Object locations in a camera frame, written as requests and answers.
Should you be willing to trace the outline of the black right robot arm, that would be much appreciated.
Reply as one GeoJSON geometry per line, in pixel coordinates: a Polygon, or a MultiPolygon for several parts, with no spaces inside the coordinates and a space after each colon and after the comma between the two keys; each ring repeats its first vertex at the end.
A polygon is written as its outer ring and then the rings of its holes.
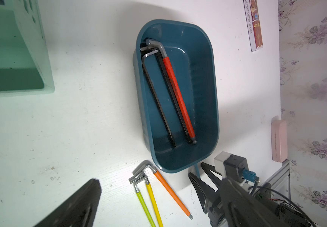
{"type": "Polygon", "coordinates": [[[189,179],[197,193],[203,212],[213,227],[314,227],[316,224],[288,197],[270,184],[253,186],[230,177],[219,178],[215,167],[201,167],[217,189],[194,173],[189,179]]]}

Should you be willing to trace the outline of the large black hex key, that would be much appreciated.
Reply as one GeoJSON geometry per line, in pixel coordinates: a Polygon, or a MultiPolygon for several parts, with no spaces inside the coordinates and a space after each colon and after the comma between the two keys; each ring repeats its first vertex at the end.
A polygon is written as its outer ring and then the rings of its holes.
{"type": "MultiPolygon", "coordinates": [[[[184,132],[185,132],[186,130],[185,130],[184,127],[183,127],[183,121],[182,121],[182,118],[181,118],[181,116],[180,116],[180,112],[179,112],[178,104],[177,104],[177,102],[176,102],[176,100],[175,100],[175,94],[173,93],[172,88],[170,87],[170,81],[169,81],[169,78],[168,78],[168,76],[167,76],[167,74],[166,74],[166,70],[165,70],[165,67],[164,67],[163,62],[162,62],[162,56],[161,56],[161,54],[160,54],[159,51],[158,51],[158,53],[155,54],[155,55],[157,56],[156,58],[157,58],[157,60],[158,60],[159,66],[160,66],[160,70],[162,71],[163,78],[164,78],[164,81],[165,81],[165,83],[166,83],[167,89],[168,89],[168,91],[169,91],[169,94],[171,95],[172,102],[173,102],[173,105],[174,105],[174,109],[175,109],[175,111],[176,111],[176,113],[177,113],[177,115],[178,115],[179,121],[180,121],[180,123],[181,123],[181,125],[182,125],[182,128],[183,128],[184,132]]],[[[188,140],[188,142],[191,143],[191,142],[190,142],[190,139],[189,139],[189,137],[188,137],[188,134],[187,134],[186,132],[185,132],[185,136],[186,136],[186,139],[188,140]]]]}

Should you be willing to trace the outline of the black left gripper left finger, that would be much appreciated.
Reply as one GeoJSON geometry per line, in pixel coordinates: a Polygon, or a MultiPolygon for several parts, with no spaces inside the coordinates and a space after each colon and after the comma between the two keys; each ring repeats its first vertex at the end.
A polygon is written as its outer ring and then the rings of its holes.
{"type": "Polygon", "coordinates": [[[90,179],[37,227],[92,227],[101,197],[98,179],[90,179]]]}

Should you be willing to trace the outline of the thin black hex key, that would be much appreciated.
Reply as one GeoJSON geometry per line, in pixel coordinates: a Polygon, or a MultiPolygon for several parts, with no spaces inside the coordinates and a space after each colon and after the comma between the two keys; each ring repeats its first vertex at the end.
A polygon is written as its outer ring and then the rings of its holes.
{"type": "Polygon", "coordinates": [[[171,143],[171,146],[172,146],[173,148],[175,148],[175,147],[176,147],[176,142],[175,142],[175,140],[174,140],[174,137],[173,137],[173,134],[172,134],[171,129],[170,129],[170,127],[169,127],[168,121],[167,121],[166,116],[165,116],[165,114],[164,114],[164,111],[163,111],[163,109],[162,109],[162,106],[161,106],[161,103],[160,103],[160,101],[159,101],[158,95],[157,95],[157,93],[156,93],[156,91],[155,91],[155,88],[154,88],[153,82],[152,82],[152,80],[151,80],[151,78],[150,78],[150,76],[149,76],[149,73],[148,73],[147,67],[146,67],[146,65],[145,65],[145,59],[146,59],[147,57],[149,57],[149,56],[152,56],[152,55],[157,54],[157,53],[158,53],[158,49],[154,49],[154,48],[149,49],[148,47],[142,47],[142,48],[140,48],[140,53],[141,53],[141,61],[142,61],[142,68],[143,68],[144,76],[145,76],[146,81],[147,81],[147,83],[148,83],[148,85],[149,85],[150,91],[151,91],[151,93],[152,93],[152,95],[153,95],[153,97],[154,97],[154,100],[155,100],[156,106],[157,106],[157,108],[158,108],[158,110],[159,110],[160,116],[161,116],[161,118],[162,118],[162,121],[163,121],[164,126],[165,126],[165,128],[166,128],[166,131],[167,131],[167,133],[168,133],[168,138],[169,138],[169,141],[170,141],[170,143],[171,143]]]}

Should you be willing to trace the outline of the blue handled hex key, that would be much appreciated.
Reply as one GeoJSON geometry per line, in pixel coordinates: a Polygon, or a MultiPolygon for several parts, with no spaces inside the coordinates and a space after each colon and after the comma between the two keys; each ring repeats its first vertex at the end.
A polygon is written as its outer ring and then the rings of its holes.
{"type": "Polygon", "coordinates": [[[196,163],[196,164],[194,165],[194,169],[195,169],[195,174],[196,174],[196,176],[200,179],[201,176],[200,176],[200,171],[199,171],[198,163],[196,163]]]}

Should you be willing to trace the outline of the red handled hex key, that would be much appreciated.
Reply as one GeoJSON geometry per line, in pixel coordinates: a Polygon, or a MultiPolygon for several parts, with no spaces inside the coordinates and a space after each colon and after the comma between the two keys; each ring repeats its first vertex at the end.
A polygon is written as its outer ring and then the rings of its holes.
{"type": "Polygon", "coordinates": [[[149,49],[153,49],[154,47],[158,49],[158,51],[160,52],[161,56],[162,56],[162,62],[163,65],[165,67],[166,70],[166,74],[169,78],[170,81],[170,87],[172,88],[173,93],[175,94],[175,100],[178,104],[178,108],[179,108],[179,112],[180,112],[180,116],[182,118],[183,121],[183,127],[186,130],[185,132],[188,134],[188,137],[190,139],[190,142],[194,145],[197,144],[197,140],[196,140],[196,135],[195,135],[195,131],[193,129],[188,111],[186,109],[181,91],[179,89],[179,85],[176,79],[176,76],[174,74],[174,70],[171,64],[171,61],[163,47],[163,44],[157,40],[153,40],[153,39],[146,39],[145,41],[147,47],[149,49]]]}

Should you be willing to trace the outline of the orange handled hex key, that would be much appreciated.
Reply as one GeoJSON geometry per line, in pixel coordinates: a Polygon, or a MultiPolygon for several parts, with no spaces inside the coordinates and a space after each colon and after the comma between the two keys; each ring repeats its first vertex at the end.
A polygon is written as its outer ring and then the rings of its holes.
{"type": "Polygon", "coordinates": [[[184,213],[193,220],[193,216],[185,206],[185,204],[181,201],[175,191],[171,188],[165,178],[161,175],[161,173],[157,170],[157,168],[149,161],[144,160],[141,162],[132,172],[133,177],[130,178],[130,182],[132,183],[133,180],[137,179],[140,175],[144,173],[145,169],[150,169],[154,176],[159,180],[159,182],[164,186],[166,191],[171,195],[171,197],[176,201],[176,203],[180,206],[180,208],[184,211],[184,213]]]}

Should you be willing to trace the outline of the yellow handled hex key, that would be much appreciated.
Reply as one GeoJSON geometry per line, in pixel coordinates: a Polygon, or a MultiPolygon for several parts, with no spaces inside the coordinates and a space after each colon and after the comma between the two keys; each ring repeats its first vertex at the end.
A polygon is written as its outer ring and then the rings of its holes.
{"type": "Polygon", "coordinates": [[[158,209],[157,202],[156,202],[155,198],[154,198],[154,204],[152,204],[152,206],[153,206],[153,209],[154,209],[154,212],[155,212],[155,216],[156,216],[156,219],[157,219],[157,222],[158,222],[158,226],[163,227],[163,222],[162,222],[161,215],[160,215],[160,212],[159,212],[159,209],[158,209]]]}

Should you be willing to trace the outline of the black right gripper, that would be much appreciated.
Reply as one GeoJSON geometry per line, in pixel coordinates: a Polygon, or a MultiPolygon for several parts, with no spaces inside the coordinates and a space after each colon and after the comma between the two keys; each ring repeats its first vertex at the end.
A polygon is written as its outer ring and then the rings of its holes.
{"type": "MultiPolygon", "coordinates": [[[[215,170],[215,167],[204,162],[202,162],[200,166],[214,185],[219,187],[222,181],[222,176],[215,170]]],[[[203,212],[205,214],[208,213],[210,225],[212,227],[223,226],[226,223],[226,217],[220,194],[216,193],[213,188],[193,173],[188,173],[188,176],[197,193],[203,212]]]]}

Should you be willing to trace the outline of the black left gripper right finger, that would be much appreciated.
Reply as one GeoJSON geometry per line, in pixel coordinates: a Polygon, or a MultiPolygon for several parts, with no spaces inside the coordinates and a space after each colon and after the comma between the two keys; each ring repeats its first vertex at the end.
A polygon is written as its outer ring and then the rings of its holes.
{"type": "Polygon", "coordinates": [[[257,199],[230,178],[220,184],[224,215],[230,227],[287,227],[275,214],[277,203],[268,198],[257,199]]]}

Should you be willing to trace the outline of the green handled hex key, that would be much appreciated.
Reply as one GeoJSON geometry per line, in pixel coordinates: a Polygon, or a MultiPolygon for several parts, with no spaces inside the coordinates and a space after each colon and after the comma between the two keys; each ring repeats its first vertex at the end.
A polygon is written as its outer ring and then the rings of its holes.
{"type": "Polygon", "coordinates": [[[133,187],[134,187],[134,189],[136,191],[136,195],[137,195],[137,197],[138,197],[138,199],[139,199],[139,201],[140,201],[140,203],[142,205],[142,208],[143,208],[143,210],[144,210],[144,212],[145,212],[145,214],[147,216],[147,219],[148,219],[150,225],[152,227],[155,227],[155,223],[153,221],[153,218],[152,218],[152,216],[151,216],[151,214],[150,214],[150,212],[149,212],[149,210],[148,210],[148,208],[147,208],[147,206],[146,206],[146,204],[144,202],[144,198],[142,197],[142,195],[140,193],[140,190],[139,190],[139,188],[137,186],[140,182],[145,182],[147,191],[148,191],[149,196],[150,196],[150,200],[151,200],[152,204],[154,204],[154,193],[153,193],[152,187],[151,187],[151,185],[149,183],[147,175],[141,174],[137,178],[133,177],[133,179],[130,179],[129,181],[130,181],[130,184],[133,185],[133,187]]]}

